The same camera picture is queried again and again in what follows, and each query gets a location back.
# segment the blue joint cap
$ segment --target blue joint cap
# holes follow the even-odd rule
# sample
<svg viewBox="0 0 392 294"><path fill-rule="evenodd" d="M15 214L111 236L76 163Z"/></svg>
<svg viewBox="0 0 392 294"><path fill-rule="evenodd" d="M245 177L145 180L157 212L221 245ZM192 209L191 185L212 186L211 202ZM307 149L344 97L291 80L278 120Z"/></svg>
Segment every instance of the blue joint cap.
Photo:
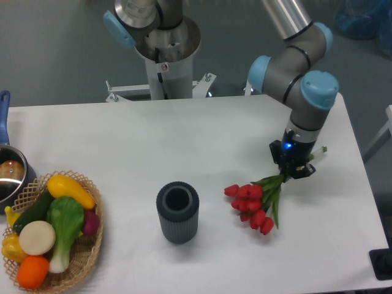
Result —
<svg viewBox="0 0 392 294"><path fill-rule="evenodd" d="M328 51L331 49L332 44L333 44L333 35L331 30L329 29L329 27L327 27L325 24L323 23L314 23L314 25L316 27L318 27L319 29L322 30L322 32L324 33L325 36L325 42L326 42L326 48L325 48L325 53L324 55L326 55L328 53Z"/></svg>
<svg viewBox="0 0 392 294"><path fill-rule="evenodd" d="M329 110L335 103L339 82L328 72L313 70L301 81L301 92L305 100L320 110Z"/></svg>
<svg viewBox="0 0 392 294"><path fill-rule="evenodd" d="M252 87L258 90L260 93L263 92L263 84L265 79L265 73L267 71L268 63L270 62L271 57L267 55L260 56L257 58L251 68L249 69L249 73L247 75L248 82L252 85Z"/></svg>
<svg viewBox="0 0 392 294"><path fill-rule="evenodd" d="M136 41L127 32L118 19L108 10L104 14L104 23L110 34L126 48L132 48L136 45Z"/></svg>

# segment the green leaf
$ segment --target green leaf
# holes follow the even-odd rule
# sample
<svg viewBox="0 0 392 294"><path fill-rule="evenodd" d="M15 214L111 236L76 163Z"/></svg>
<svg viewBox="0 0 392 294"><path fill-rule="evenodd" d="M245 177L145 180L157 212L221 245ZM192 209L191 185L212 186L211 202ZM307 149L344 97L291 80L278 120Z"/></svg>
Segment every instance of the green leaf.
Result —
<svg viewBox="0 0 392 294"><path fill-rule="evenodd" d="M280 187L283 182L283 179L284 179L284 175L281 175L281 177L279 177L277 180L264 185L263 191L268 191L270 189L275 189L277 187Z"/></svg>
<svg viewBox="0 0 392 294"><path fill-rule="evenodd" d="M263 192L263 196L262 196L262 202L266 203L268 201L268 199L270 198L270 196L272 194L274 194L275 189L270 189L266 192Z"/></svg>
<svg viewBox="0 0 392 294"><path fill-rule="evenodd" d="M271 183L271 182L275 182L275 181L283 181L284 179L284 175L275 175L275 176L269 176L267 178L263 178L259 181L256 182L251 182L251 184L257 184L260 185L262 187L264 187L265 185Z"/></svg>
<svg viewBox="0 0 392 294"><path fill-rule="evenodd" d="M276 228L279 228L279 216L278 216L278 210L279 210L279 199L280 195L277 196L277 199L273 202L272 204L272 217L274 219Z"/></svg>
<svg viewBox="0 0 392 294"><path fill-rule="evenodd" d="M268 210L271 204L274 203L277 198L279 198L279 195L281 194L281 190L282 188L280 186L277 187L272 193L272 195L267 199L267 201L263 203L262 209L264 209L265 211Z"/></svg>

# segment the woven basket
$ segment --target woven basket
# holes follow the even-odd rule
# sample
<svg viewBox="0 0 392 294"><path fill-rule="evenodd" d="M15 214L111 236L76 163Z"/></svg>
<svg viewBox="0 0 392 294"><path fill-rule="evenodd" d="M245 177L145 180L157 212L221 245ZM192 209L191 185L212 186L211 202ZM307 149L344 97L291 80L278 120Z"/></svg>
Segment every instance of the woven basket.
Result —
<svg viewBox="0 0 392 294"><path fill-rule="evenodd" d="M102 232L104 230L102 201L97 187L84 175L74 173L72 171L55 171L52 174L41 176L23 189L23 192L20 193L18 198L15 200L12 210L18 213L25 211L25 209L33 204L36 198L46 189L48 179L51 176L58 174L66 175L77 180L94 197L97 203L95 212L99 216L100 225L98 232L95 235L83 235L73 244L70 252L70 263L68 269L60 274L48 273L41 287L34 291L26 290L19 286L16 281L19 264L3 257L6 273L10 276L10 279L13 280L14 286L26 292L55 294L70 289L83 280L92 270L99 254L102 242ZM6 232L3 235L6 237L11 233L12 228L8 225Z"/></svg>

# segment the saucepan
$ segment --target saucepan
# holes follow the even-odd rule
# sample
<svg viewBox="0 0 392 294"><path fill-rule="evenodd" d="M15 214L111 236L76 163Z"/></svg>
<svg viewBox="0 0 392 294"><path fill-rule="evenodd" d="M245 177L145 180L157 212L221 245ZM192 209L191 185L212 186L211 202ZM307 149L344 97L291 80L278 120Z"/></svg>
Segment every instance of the saucepan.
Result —
<svg viewBox="0 0 392 294"><path fill-rule="evenodd" d="M36 178L23 153L10 146L7 131L10 98L10 92L0 93L0 214L4 214L4 208L12 206L23 188Z"/></svg>

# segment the cucumber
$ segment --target cucumber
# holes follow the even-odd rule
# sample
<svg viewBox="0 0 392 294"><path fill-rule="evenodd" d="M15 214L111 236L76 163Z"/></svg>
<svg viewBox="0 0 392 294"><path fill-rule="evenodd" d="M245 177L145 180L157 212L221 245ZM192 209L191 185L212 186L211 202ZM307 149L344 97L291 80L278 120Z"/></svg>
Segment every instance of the cucumber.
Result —
<svg viewBox="0 0 392 294"><path fill-rule="evenodd" d="M53 200L54 198L50 195L48 190L43 191L42 194L37 197L36 201L18 217L13 224L12 230L16 234L19 234L22 229L31 222L44 221L47 218L47 212Z"/></svg>

